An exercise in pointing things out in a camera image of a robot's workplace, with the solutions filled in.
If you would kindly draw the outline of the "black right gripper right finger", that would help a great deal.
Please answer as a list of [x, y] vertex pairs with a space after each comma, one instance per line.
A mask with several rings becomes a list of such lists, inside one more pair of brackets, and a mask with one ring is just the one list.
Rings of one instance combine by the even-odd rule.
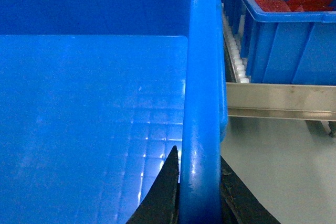
[[223, 158], [220, 159], [220, 171], [222, 223], [280, 224]]

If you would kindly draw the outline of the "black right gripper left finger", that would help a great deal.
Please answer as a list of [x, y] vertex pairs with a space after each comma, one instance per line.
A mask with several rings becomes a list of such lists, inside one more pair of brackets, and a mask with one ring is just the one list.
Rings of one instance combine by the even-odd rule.
[[153, 185], [127, 223], [178, 223], [179, 159], [173, 146]]

